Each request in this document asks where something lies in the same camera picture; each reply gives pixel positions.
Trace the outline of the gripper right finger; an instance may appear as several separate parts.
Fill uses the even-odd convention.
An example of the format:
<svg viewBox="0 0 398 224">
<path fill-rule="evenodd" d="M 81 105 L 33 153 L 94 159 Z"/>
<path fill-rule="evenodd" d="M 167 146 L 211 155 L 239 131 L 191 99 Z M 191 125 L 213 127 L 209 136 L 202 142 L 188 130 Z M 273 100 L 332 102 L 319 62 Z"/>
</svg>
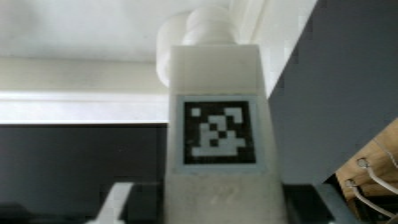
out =
<svg viewBox="0 0 398 224">
<path fill-rule="evenodd" d="M 328 184 L 284 185 L 287 224 L 358 224 Z"/>
</svg>

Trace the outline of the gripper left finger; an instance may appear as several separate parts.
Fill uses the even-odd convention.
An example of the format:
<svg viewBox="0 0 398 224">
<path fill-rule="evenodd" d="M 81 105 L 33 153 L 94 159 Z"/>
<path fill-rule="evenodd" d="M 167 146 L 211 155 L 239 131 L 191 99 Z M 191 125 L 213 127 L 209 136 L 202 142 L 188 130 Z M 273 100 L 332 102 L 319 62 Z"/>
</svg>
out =
<svg viewBox="0 0 398 224">
<path fill-rule="evenodd" d="M 159 218 L 159 183 L 115 182 L 95 217 L 85 224 L 154 224 Z"/>
</svg>

